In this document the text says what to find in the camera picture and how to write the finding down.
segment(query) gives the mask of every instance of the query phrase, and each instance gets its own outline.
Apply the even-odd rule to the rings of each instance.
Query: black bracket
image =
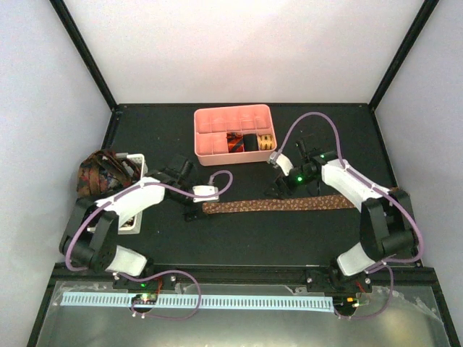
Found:
[[[371,284],[369,277],[365,273],[360,273],[355,277],[349,278],[345,281],[336,280],[331,276],[330,271],[333,268],[329,268],[328,271],[326,267],[310,268],[305,271],[305,282],[307,286],[307,292],[312,293],[331,293],[336,294],[337,296],[352,296],[356,293],[359,293],[360,287],[371,293]]]
[[[389,196],[413,217],[412,203],[406,192],[389,192]],[[360,243],[370,259],[379,261],[402,250],[412,249],[417,240],[409,221],[382,197],[362,203]]]
[[[209,215],[203,211],[202,202],[185,205],[183,216],[185,222],[193,222],[194,220],[205,219],[209,217]]]
[[[78,199],[66,230],[59,244],[59,251],[66,254],[72,238],[84,219],[95,209],[96,197]],[[71,258],[80,265],[96,272],[104,271],[116,256],[116,237],[119,216],[112,211],[101,211],[97,217],[95,232],[84,231],[75,244]]]

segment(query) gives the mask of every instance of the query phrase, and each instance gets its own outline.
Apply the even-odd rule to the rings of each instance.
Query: transparent acrylic panel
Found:
[[[205,294],[307,295],[303,287],[202,286]],[[184,322],[132,317],[127,308],[61,307],[64,291],[112,291],[110,283],[59,283],[38,346],[450,346],[428,287],[397,287],[391,306],[374,320],[339,320],[334,314],[288,311],[202,310]],[[194,294],[193,286],[177,293]],[[374,287],[370,304],[381,308],[388,288]],[[182,309],[156,313],[179,316]]]

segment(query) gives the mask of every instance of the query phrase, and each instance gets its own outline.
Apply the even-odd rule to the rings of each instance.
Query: pink plastic container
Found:
[[[272,135],[271,150],[229,153],[227,132]],[[270,108],[267,105],[202,108],[195,112],[195,154],[201,165],[267,161],[276,149]]]

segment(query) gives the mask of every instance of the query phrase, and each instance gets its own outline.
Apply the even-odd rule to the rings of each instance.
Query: brown fabric strap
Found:
[[[94,152],[89,159],[103,167],[111,175],[116,177],[119,182],[130,182],[131,178],[120,160],[115,158],[115,153],[110,150],[99,150]]]
[[[257,212],[257,211],[311,211],[340,210],[355,208],[342,195],[326,195],[324,197],[303,197],[285,200],[247,200],[234,202],[204,202],[203,212],[215,213]]]
[[[100,195],[100,167],[97,163],[92,163],[88,171],[88,179],[90,185],[90,195]]]

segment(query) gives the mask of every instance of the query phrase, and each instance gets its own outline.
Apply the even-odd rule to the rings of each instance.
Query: black metal frame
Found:
[[[369,107],[373,112],[377,109],[379,103],[383,99],[383,96],[386,94],[389,86],[394,80],[397,72],[402,66],[402,63],[404,62],[408,53],[412,49],[413,44],[415,43],[415,41],[421,33],[421,30],[425,27],[426,22],[433,13],[433,10],[437,6],[438,2],[439,0],[424,0],[424,2],[422,3],[420,11],[418,11],[415,20],[413,20],[410,29],[408,29],[408,32],[405,35],[405,38],[402,41],[399,50],[392,59],[389,68],[384,74],[384,77],[381,80],[378,89],[376,89],[375,94],[373,95],[370,101]]]
[[[120,121],[123,116],[124,106],[119,105],[114,99],[108,85],[106,84],[103,75],[101,74],[98,65],[96,64],[90,50],[88,49],[75,21],[72,19],[72,15],[69,13],[64,0],[50,0],[59,19],[62,21],[64,28],[68,32],[72,39],[76,49],[78,50],[82,60],[92,75],[95,83],[97,84],[101,94],[105,98],[109,108],[111,109],[112,115],[109,122],[106,135],[103,140],[102,147],[111,147],[114,135]],[[416,15],[410,29],[405,35],[402,44],[400,45],[396,55],[394,56],[391,64],[389,65],[386,73],[381,80],[373,98],[371,99],[368,107],[371,112],[371,116],[375,120],[375,126],[378,133],[378,138],[381,141],[385,158],[387,160],[389,173],[394,179],[394,173],[392,171],[391,163],[387,156],[386,146],[384,145],[381,132],[376,121],[375,110],[381,102],[383,96],[386,94],[389,86],[394,80],[400,66],[410,52],[413,44],[417,40],[421,30],[424,28],[426,22],[431,16],[435,9],[438,0],[424,0],[419,12]],[[276,268],[276,267],[181,267],[182,270],[188,271],[194,275],[200,283],[241,283],[241,284],[285,284],[285,285],[305,285],[305,276],[307,268],[304,267],[287,267],[287,268]],[[456,334],[453,322],[449,314],[449,310],[443,297],[441,286],[438,282],[436,273],[433,268],[429,267],[399,267],[394,269],[394,277],[396,285],[398,286],[430,286],[433,289],[436,302],[438,304],[439,311],[441,313],[447,336],[449,337],[452,346],[460,346],[458,336]],[[378,272],[371,276],[372,284],[387,286],[389,284],[388,272]],[[33,331],[30,335],[28,346],[35,346],[38,341],[43,321],[45,319],[48,305],[51,300],[51,295],[54,290],[54,286],[57,281],[60,280],[81,280],[81,281],[112,281],[112,277],[109,274],[90,274],[90,273],[71,273],[62,265],[56,265],[50,281],[48,282],[41,307],[38,312]]]
[[[192,274],[199,283],[220,284],[250,284],[250,285],[286,285],[306,286],[306,267],[223,267],[223,266],[181,266],[183,271]],[[171,270],[171,267],[159,266],[156,271]],[[378,271],[370,275],[371,285],[388,286],[390,282],[387,270]],[[58,281],[101,281],[112,282],[109,273],[72,273],[65,266],[57,264],[48,282],[37,319],[30,334],[28,346],[35,346],[38,342],[43,321],[51,301],[51,295]],[[184,276],[177,276],[177,283],[190,283]],[[396,286],[428,286],[433,290],[441,318],[449,337],[451,346],[460,346],[454,324],[451,320],[447,303],[442,293],[436,272],[431,267],[395,267],[394,284]]]

